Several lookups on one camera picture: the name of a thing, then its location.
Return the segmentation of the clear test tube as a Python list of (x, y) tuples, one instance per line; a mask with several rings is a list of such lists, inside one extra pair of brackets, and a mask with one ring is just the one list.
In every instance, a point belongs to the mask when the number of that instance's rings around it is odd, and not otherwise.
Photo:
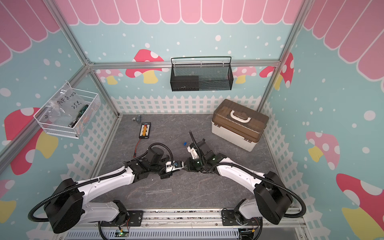
[(172, 191), (173, 191), (173, 189), (151, 190), (151, 191), (146, 191), (146, 195), (160, 194), (160, 193), (169, 193), (169, 192), (172, 192)]

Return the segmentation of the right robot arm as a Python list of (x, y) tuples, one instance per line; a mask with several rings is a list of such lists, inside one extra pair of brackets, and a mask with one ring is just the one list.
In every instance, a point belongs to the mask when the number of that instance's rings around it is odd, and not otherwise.
[(205, 139), (197, 142), (192, 131), (189, 134), (192, 143), (188, 146), (191, 154), (186, 162), (188, 172), (216, 174), (233, 180), (254, 194), (253, 199), (243, 199), (233, 209), (233, 218), (240, 225), (253, 218), (262, 218), (277, 225), (282, 218), (295, 219), (306, 214), (303, 199), (286, 188), (276, 173), (252, 171), (226, 155), (215, 154)]

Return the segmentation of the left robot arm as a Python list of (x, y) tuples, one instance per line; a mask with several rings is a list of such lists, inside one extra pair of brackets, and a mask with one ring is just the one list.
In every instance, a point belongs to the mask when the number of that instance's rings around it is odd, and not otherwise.
[(119, 200), (95, 203), (94, 199), (145, 179), (151, 173), (166, 179), (183, 166), (183, 163), (175, 161), (172, 151), (166, 145), (151, 144), (144, 154), (124, 161), (123, 166), (115, 171), (85, 181), (62, 181), (50, 197), (30, 210), (28, 219), (37, 223), (50, 223), (56, 234), (83, 223), (101, 225), (106, 222), (120, 227), (131, 219), (124, 204)]

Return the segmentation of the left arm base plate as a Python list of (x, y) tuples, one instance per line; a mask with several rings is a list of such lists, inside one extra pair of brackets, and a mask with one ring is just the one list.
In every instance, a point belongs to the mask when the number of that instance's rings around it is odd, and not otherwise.
[(140, 227), (143, 220), (143, 211), (127, 211), (119, 213), (111, 222), (101, 222), (102, 227)]

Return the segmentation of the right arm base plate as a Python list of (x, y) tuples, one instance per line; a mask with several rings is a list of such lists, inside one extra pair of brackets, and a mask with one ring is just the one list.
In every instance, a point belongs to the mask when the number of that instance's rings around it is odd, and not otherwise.
[(258, 225), (255, 219), (245, 219), (240, 213), (232, 209), (224, 208), (221, 210), (221, 218), (223, 226), (252, 226)]

